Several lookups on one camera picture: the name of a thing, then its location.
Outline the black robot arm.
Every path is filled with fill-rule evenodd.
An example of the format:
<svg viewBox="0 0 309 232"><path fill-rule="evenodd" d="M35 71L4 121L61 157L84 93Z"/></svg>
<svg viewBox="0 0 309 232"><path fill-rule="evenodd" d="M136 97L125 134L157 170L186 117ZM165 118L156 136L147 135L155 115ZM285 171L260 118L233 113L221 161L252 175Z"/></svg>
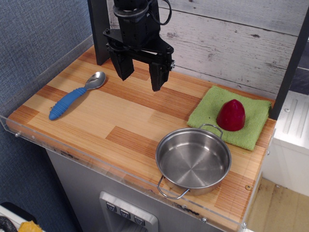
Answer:
<svg viewBox="0 0 309 232"><path fill-rule="evenodd" d="M118 29L106 29L107 50L118 76L126 80L134 72L133 61L149 65L152 90L159 91L174 68L174 49L159 35L161 26L156 0L116 0Z"/></svg>

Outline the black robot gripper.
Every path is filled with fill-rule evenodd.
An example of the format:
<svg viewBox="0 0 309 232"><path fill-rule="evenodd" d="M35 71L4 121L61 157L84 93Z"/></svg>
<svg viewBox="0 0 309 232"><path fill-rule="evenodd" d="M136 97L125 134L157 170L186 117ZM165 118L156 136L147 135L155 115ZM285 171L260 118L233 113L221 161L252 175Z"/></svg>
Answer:
<svg viewBox="0 0 309 232"><path fill-rule="evenodd" d="M173 47L160 38L158 11L114 9L119 29L106 29L107 49L118 76L125 81L134 72L133 59L149 64L153 91L159 91L174 68Z"/></svg>

